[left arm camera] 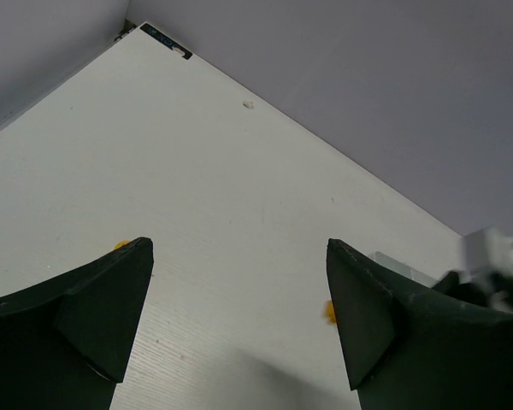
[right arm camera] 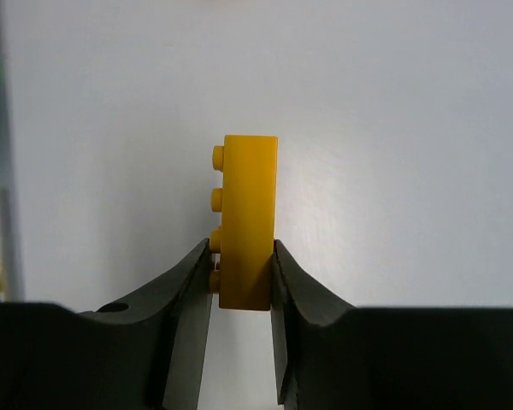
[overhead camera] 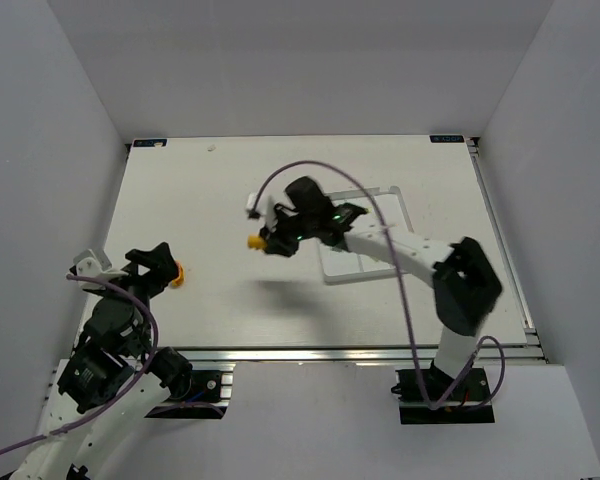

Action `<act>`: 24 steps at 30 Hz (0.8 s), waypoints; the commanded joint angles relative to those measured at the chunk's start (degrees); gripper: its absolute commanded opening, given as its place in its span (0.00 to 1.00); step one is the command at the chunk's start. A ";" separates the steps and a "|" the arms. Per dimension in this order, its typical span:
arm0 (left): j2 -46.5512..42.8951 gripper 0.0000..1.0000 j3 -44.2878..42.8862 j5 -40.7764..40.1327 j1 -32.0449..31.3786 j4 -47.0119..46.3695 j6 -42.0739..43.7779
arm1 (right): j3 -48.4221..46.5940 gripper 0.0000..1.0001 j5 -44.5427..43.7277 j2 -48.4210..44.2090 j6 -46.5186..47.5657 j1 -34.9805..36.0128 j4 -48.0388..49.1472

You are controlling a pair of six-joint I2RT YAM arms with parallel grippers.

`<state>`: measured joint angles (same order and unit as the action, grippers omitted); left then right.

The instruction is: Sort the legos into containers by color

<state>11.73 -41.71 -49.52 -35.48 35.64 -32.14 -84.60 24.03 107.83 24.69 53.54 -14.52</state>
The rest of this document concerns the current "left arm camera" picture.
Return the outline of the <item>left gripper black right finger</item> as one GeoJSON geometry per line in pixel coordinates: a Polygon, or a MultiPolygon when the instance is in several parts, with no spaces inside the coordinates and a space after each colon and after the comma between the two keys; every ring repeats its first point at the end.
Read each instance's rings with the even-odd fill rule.
{"type": "Polygon", "coordinates": [[[399,275],[332,239],[327,280],[363,409],[513,409],[513,313],[399,275]]]}

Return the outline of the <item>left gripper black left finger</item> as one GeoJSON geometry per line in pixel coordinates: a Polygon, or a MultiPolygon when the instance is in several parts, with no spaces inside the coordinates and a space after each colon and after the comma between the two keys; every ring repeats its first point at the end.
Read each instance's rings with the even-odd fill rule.
{"type": "Polygon", "coordinates": [[[139,237],[0,297],[0,409],[108,409],[123,382],[153,269],[139,237]]]}

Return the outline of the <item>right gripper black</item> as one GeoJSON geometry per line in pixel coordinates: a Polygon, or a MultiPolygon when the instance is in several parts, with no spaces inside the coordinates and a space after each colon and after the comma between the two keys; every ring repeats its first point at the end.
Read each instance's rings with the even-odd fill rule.
{"type": "Polygon", "coordinates": [[[477,276],[450,270],[432,289],[462,302],[513,313],[513,276],[498,270],[477,276]]]}

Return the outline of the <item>orange lego brick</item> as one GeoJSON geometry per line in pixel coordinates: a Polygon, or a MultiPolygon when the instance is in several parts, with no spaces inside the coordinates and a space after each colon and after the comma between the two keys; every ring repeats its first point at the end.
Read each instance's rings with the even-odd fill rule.
{"type": "Polygon", "coordinates": [[[117,249],[120,249],[126,245],[128,245],[131,241],[130,240],[124,240],[124,241],[121,241],[119,242],[118,244],[116,244],[113,248],[113,250],[117,250],[117,249]]]}

